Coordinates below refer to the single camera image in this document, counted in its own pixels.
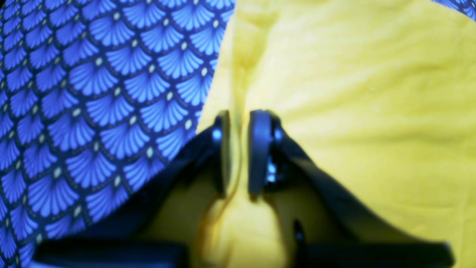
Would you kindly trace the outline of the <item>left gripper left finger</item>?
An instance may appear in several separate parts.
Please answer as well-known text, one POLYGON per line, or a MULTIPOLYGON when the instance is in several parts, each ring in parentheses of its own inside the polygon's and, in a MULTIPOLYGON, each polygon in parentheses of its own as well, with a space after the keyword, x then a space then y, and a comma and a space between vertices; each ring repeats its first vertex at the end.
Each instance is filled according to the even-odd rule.
POLYGON ((171 194, 177 187, 192 186, 197 175, 210 168, 212 194, 225 195, 229 178, 227 153, 230 132, 230 112, 221 110, 213 123, 187 142, 164 170, 146 182, 110 216, 80 232, 75 239, 170 243, 170 239, 153 237, 152 232, 162 230, 154 226, 154 220, 165 203, 171 200, 171 194))

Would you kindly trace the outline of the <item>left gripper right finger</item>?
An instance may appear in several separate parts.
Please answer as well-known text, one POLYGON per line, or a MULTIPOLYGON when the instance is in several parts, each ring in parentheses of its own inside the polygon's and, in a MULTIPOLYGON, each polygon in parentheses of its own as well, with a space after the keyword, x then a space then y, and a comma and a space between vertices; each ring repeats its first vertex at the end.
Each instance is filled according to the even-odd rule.
POLYGON ((360 202, 343 185, 318 168, 269 110, 250 112, 248 191, 277 193, 299 184, 323 205, 330 225, 355 241, 415 243, 417 238, 392 226, 360 202))

